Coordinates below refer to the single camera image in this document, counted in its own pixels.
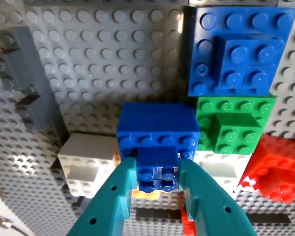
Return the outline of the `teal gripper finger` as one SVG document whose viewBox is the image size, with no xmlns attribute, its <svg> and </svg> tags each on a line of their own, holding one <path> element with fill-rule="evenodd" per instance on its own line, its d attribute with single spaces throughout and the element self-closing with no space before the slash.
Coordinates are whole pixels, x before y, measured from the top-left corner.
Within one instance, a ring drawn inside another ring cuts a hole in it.
<svg viewBox="0 0 295 236">
<path fill-rule="evenodd" d="M 97 191 L 69 236 L 121 236 L 137 188 L 136 158 L 125 158 Z"/>
<path fill-rule="evenodd" d="M 179 187 L 198 236 L 255 236 L 243 209 L 199 165 L 180 159 Z"/>
</svg>

